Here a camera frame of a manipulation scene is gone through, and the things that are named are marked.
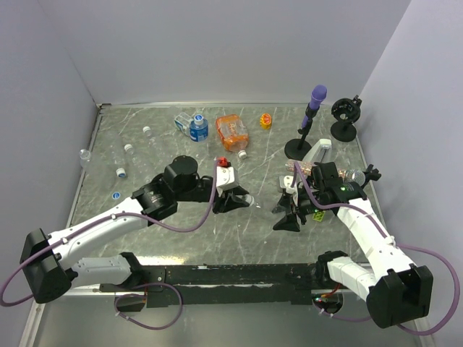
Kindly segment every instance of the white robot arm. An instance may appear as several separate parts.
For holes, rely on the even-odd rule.
[[[365,173],[368,179],[370,172]],[[370,179],[381,176],[377,171],[371,173]],[[416,266],[395,245],[393,236],[381,224],[357,182],[343,181],[334,163],[319,163],[311,168],[307,181],[314,191],[299,186],[295,192],[291,188],[291,176],[282,181],[285,189],[279,204],[286,214],[274,229],[299,231],[297,217],[304,224],[306,215],[317,213],[319,207],[325,206],[349,229],[371,265],[371,270],[364,268],[341,251],[326,252],[318,257],[315,272],[322,286],[334,288],[340,283],[351,289],[367,303],[379,327],[428,315],[433,286],[431,272],[426,266]]]
[[[26,266],[23,271],[35,300],[41,304],[63,295],[70,288],[99,283],[123,284],[132,280],[140,264],[132,253],[115,257],[87,258],[92,250],[130,231],[140,230],[152,223],[137,216],[117,217],[118,213],[145,215],[163,220],[177,211],[178,201],[208,202],[213,194],[213,178],[197,174],[197,162],[191,157],[180,156],[117,206],[81,224],[45,235],[41,229],[27,235],[21,262],[50,244],[62,244]],[[237,171],[222,158],[216,168],[216,189],[212,211],[226,213],[249,203],[240,197],[249,194],[241,188]],[[70,237],[86,226],[88,230]]]

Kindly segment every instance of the gray wall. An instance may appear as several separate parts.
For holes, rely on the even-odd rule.
[[[63,228],[95,104],[36,0],[0,2],[0,280],[34,228]],[[18,276],[9,301],[30,293]],[[30,302],[0,307],[1,345],[17,346]]]
[[[409,0],[39,0],[97,103],[358,94]]]
[[[389,231],[446,255],[463,273],[463,2],[413,0],[362,91],[360,139],[383,178],[375,185]],[[437,260],[430,322],[446,313],[451,277]],[[436,334],[463,345],[463,311]]]

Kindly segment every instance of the yellow bottle cap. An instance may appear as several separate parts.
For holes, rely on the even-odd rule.
[[[272,117],[268,113],[264,113],[262,116],[260,116],[260,126],[263,129],[270,129],[272,126]]]

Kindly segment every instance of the gray marble surface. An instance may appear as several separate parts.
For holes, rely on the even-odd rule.
[[[201,113],[210,122],[210,137],[207,147],[185,137],[174,127],[168,108],[127,108],[108,107],[103,110],[101,123],[93,150],[106,160],[107,143],[104,133],[115,129],[125,143],[131,143],[137,151],[150,158],[156,166],[153,176],[163,171],[163,167],[177,155],[190,155],[199,163],[199,174],[212,175],[213,158],[225,155],[239,171],[239,182],[250,194],[258,197],[265,206],[278,201],[276,180],[288,174],[284,164],[285,143],[298,137],[297,128],[303,118],[304,107],[275,106],[206,106],[181,107],[189,115]],[[262,113],[269,113],[273,126],[264,130],[259,125]],[[218,116],[236,113],[242,117],[249,134],[248,158],[238,160],[234,153],[227,153],[218,141],[214,121]],[[333,141],[332,160],[338,168],[364,168],[357,142],[342,143],[331,137],[330,126],[334,118],[330,108],[322,107],[314,120],[308,137],[313,145],[320,138]],[[150,126],[161,140],[161,150],[151,148],[145,141],[142,128]],[[118,179],[110,190],[103,190],[95,182],[97,179],[85,177],[77,201],[72,225],[80,223],[115,206],[143,182],[131,166],[128,177]],[[365,190],[376,209],[376,201],[370,186]],[[121,197],[113,200],[112,193],[120,192]],[[164,222],[173,226],[189,227],[196,224],[206,209],[206,204],[180,202],[179,212]],[[289,262],[314,262],[319,254],[328,250],[341,250],[353,260],[364,262],[365,256],[357,242],[344,225],[332,213],[327,213],[322,222],[309,218],[300,233],[273,231],[276,217],[268,211],[238,209],[227,214],[211,213],[207,221],[196,232],[178,234],[158,226],[134,231],[113,240],[102,249],[96,249],[90,256],[109,257],[120,252],[134,252],[143,259],[149,257],[152,264],[265,264]]]

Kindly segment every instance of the orange container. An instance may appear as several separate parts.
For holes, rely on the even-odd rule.
[[[230,152],[238,153],[243,159],[247,157],[245,148],[249,142],[249,135],[241,118],[237,114],[222,116],[216,120],[216,128],[222,145]]]

